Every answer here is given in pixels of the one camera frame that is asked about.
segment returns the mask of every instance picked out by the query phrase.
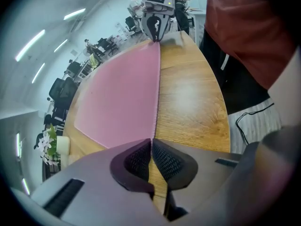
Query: potted plant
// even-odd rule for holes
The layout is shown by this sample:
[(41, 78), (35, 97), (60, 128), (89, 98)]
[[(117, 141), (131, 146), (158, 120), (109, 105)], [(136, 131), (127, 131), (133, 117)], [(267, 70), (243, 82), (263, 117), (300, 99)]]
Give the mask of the potted plant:
[(37, 148), (41, 151), (41, 158), (46, 164), (57, 165), (51, 158), (55, 153), (69, 155), (69, 137), (57, 136), (53, 125), (43, 132), (43, 138), (39, 139)]

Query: white flower pot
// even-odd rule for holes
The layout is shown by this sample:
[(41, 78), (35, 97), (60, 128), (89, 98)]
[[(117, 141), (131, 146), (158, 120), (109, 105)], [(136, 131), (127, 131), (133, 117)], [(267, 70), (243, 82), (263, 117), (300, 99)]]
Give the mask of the white flower pot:
[(56, 137), (56, 152), (61, 155), (69, 155), (70, 153), (70, 139), (69, 137)]

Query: fluorescent light tube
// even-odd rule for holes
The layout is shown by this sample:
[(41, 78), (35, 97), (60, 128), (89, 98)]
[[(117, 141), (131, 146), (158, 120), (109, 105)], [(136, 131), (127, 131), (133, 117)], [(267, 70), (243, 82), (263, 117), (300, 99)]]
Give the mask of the fluorescent light tube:
[(64, 43), (67, 42), (67, 40), (68, 40), (68, 39), (66, 39), (63, 43), (61, 43), (61, 44), (55, 49), (55, 52), (56, 52), (61, 46), (63, 46)]
[(42, 64), (42, 66), (41, 66), (41, 68), (39, 69), (39, 71), (37, 72), (36, 76), (33, 78), (33, 80), (32, 80), (32, 84), (34, 83), (35, 79), (37, 78), (37, 76), (38, 76), (39, 72), (41, 71), (41, 69), (43, 68), (43, 66), (44, 66), (44, 65), (45, 65), (45, 63), (44, 63), (44, 64)]
[(86, 10), (86, 9), (84, 8), (84, 9), (78, 10), (78, 11), (76, 11), (76, 12), (70, 13), (70, 14), (68, 14), (68, 15), (66, 15), (66, 16), (64, 17), (64, 20), (66, 20), (66, 19), (68, 19), (68, 18), (70, 18), (70, 17), (73, 17), (73, 16), (75, 16), (75, 15), (77, 15), (77, 14), (83, 13), (83, 12), (85, 12), (85, 10)]
[(20, 134), (17, 133), (16, 135), (16, 151), (17, 151), (17, 156), (20, 157)]
[(27, 192), (27, 194), (29, 195), (29, 194), (30, 194), (30, 192), (29, 192), (29, 189), (28, 189), (27, 183), (26, 183), (26, 181), (25, 181), (25, 178), (23, 178), (23, 180), (22, 180), (22, 184), (23, 184), (23, 187), (24, 187), (25, 191), (26, 191), (26, 192)]
[(43, 35), (45, 34), (45, 29), (39, 32), (36, 36), (33, 37), (32, 40), (28, 42), (28, 44), (25, 45), (25, 47), (18, 53), (18, 55), (15, 57), (16, 61), (19, 62), (20, 59), (23, 57), (23, 55), (26, 53), (27, 50)]

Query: black cable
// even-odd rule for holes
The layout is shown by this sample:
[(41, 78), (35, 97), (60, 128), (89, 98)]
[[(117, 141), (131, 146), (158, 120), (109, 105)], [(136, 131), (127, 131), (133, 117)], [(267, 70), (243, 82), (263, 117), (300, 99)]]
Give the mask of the black cable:
[(243, 131), (243, 130), (240, 128), (240, 126), (238, 125), (238, 123), (240, 122), (240, 120), (241, 120), (245, 115), (255, 115), (255, 114), (259, 113), (259, 112), (263, 112), (263, 111), (265, 111), (266, 109), (270, 108), (272, 105), (274, 105), (274, 103), (270, 104), (268, 107), (266, 107), (266, 108), (264, 108), (264, 109), (262, 109), (262, 110), (259, 110), (259, 111), (245, 112), (245, 113), (243, 113), (243, 114), (235, 121), (235, 124), (236, 124), (236, 126), (237, 126), (237, 128), (238, 128), (238, 130), (239, 130), (239, 133), (240, 133), (240, 135), (241, 135), (241, 137), (242, 137), (243, 142), (244, 142), (245, 145), (248, 145), (249, 142), (248, 142), (248, 140), (246, 139), (246, 136), (245, 136), (245, 134), (244, 134), (244, 131)]

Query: red shirt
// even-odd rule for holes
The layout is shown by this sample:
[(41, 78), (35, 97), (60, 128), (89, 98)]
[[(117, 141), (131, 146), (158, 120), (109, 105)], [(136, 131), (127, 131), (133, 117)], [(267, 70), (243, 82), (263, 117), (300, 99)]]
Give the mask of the red shirt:
[(266, 89), (276, 81), (296, 49), (267, 0), (207, 0), (205, 29)]

